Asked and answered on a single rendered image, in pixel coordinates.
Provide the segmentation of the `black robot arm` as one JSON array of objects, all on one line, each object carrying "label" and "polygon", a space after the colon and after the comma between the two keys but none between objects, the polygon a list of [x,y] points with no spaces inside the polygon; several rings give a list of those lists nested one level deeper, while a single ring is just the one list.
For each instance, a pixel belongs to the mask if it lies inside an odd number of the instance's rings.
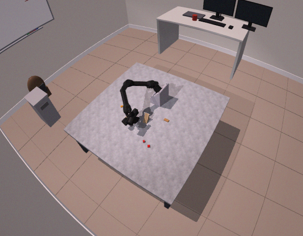
[{"label": "black robot arm", "polygon": [[127,79],[124,83],[123,86],[120,89],[121,97],[123,100],[123,112],[127,117],[127,120],[125,121],[128,125],[133,125],[139,121],[139,117],[136,117],[138,114],[138,109],[134,108],[132,111],[131,106],[128,103],[128,98],[126,94],[126,89],[127,87],[131,86],[146,86],[147,88],[153,89],[156,93],[161,91],[161,87],[158,85],[159,82],[150,80],[150,81],[132,81]]}]

